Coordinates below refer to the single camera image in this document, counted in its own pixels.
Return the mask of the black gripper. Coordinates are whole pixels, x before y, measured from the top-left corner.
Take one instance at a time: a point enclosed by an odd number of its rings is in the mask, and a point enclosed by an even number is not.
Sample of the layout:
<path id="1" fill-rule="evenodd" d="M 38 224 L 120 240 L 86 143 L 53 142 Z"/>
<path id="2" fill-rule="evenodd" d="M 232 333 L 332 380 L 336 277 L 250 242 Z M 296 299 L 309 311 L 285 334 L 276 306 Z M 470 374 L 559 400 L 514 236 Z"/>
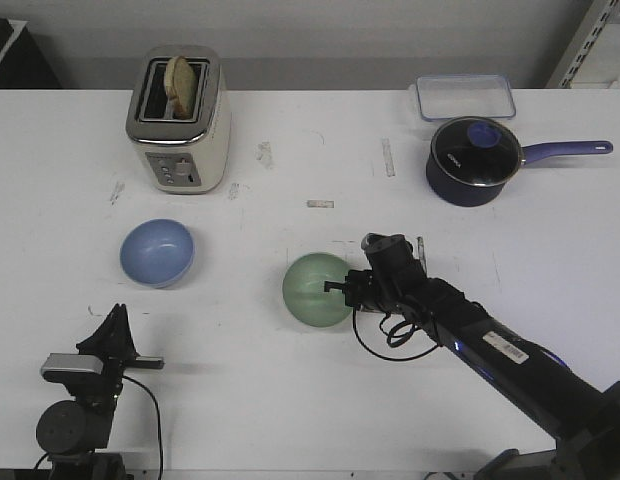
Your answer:
<path id="1" fill-rule="evenodd" d="M 117 340 L 119 324 L 121 339 Z M 115 304 L 95 332 L 76 347 L 80 354 L 92 355 L 103 364 L 101 372 L 87 381 L 82 397 L 113 399 L 122 390 L 127 369 L 161 370 L 165 366 L 163 357 L 137 352 L 124 303 Z"/>
<path id="2" fill-rule="evenodd" d="M 382 312 L 382 292 L 371 270 L 350 270 L 345 283 L 325 281 L 324 291 L 344 292 L 345 304 L 356 311 Z"/>

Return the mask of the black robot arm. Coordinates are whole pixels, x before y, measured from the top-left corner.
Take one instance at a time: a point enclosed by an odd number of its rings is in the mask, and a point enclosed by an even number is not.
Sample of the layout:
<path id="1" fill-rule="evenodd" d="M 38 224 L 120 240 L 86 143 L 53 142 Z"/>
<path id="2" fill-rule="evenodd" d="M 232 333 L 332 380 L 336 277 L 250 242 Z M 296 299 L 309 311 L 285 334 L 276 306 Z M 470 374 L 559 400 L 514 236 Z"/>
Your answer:
<path id="1" fill-rule="evenodd" d="M 95 332 L 76 344 L 75 353 L 51 353 L 41 377 L 63 385 L 71 398 L 54 403 L 41 415 L 36 440 L 51 463 L 51 479 L 132 479 L 120 453 L 106 453 L 114 414 L 132 369 L 160 370 L 161 357 L 142 356 L 132 338 L 127 307 L 115 304 Z"/>
<path id="2" fill-rule="evenodd" d="M 556 442 L 535 453 L 505 450 L 475 478 L 620 479 L 620 381 L 597 390 L 463 292 L 428 277 L 421 240 L 369 233 L 362 249 L 369 269 L 325 282 L 326 291 L 341 291 L 354 311 L 401 315 L 404 326 L 448 348 Z"/>

